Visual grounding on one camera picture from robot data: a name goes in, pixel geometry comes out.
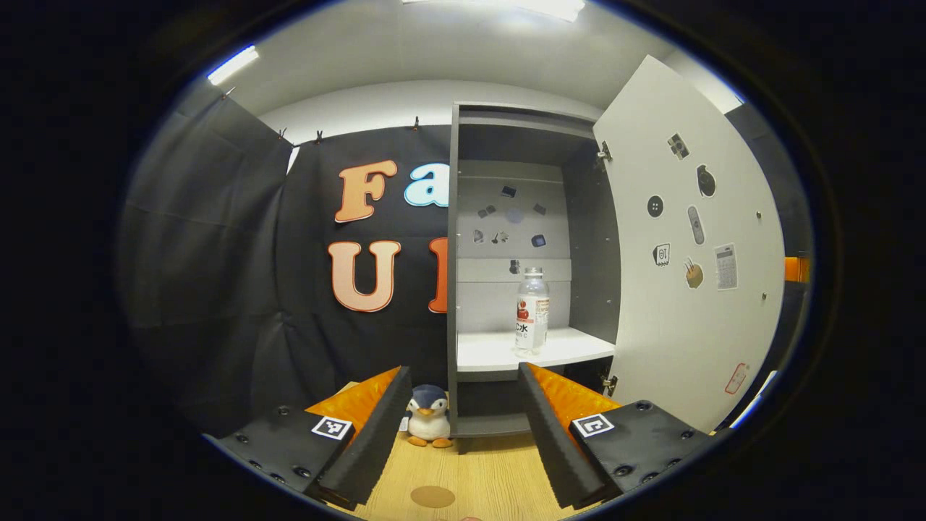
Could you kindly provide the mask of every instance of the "wooden table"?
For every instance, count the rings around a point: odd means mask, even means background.
[[[375,521],[459,521],[467,516],[552,521],[593,508],[559,508],[531,434],[466,439],[465,454],[457,452],[459,440],[453,447],[435,449],[430,443],[416,447],[407,438],[408,433],[396,432],[389,461],[367,504],[344,512]],[[448,489],[456,500],[443,508],[412,501],[411,491],[426,486]]]

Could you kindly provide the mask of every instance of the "open cabinet door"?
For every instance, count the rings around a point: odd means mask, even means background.
[[[610,153],[620,241],[613,399],[652,401],[710,432],[752,383],[782,307],[769,185],[724,115],[652,57],[594,135]]]

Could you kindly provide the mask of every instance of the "red label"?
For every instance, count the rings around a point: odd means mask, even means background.
[[[733,376],[730,377],[727,388],[723,389],[727,394],[736,394],[736,391],[740,390],[740,386],[743,384],[743,381],[746,380],[746,369],[745,363],[736,366],[736,371],[733,371]]]

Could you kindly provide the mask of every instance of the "water bottle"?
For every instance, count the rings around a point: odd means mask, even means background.
[[[550,315],[550,286],[544,282],[543,268],[524,270],[518,286],[518,315],[515,321],[515,354],[528,358],[540,354],[546,344],[546,325]]]

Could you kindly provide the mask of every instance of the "stuffed penguin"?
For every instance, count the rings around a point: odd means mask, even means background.
[[[406,417],[408,443],[424,447],[430,441],[438,449],[454,444],[450,438],[450,411],[443,389],[425,384],[411,391]]]

